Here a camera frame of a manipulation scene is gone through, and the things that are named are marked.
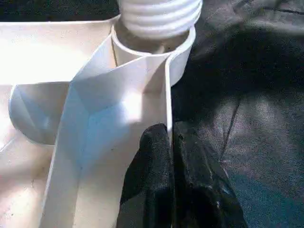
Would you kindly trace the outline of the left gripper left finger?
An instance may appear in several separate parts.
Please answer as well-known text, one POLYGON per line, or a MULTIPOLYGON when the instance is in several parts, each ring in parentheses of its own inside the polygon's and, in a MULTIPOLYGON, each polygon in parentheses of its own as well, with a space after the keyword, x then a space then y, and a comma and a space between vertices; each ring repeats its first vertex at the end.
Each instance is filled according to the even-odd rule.
POLYGON ((164 124, 147 128, 128 167, 120 199, 118 228, 169 228, 174 178, 171 145, 164 124))

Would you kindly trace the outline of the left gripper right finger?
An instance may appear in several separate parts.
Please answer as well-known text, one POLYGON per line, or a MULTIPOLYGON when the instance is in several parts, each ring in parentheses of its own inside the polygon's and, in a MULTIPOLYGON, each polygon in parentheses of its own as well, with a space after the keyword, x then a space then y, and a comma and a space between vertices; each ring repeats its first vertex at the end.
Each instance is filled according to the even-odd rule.
POLYGON ((217 152, 187 122, 173 127, 179 228, 246 228, 242 207, 217 152))

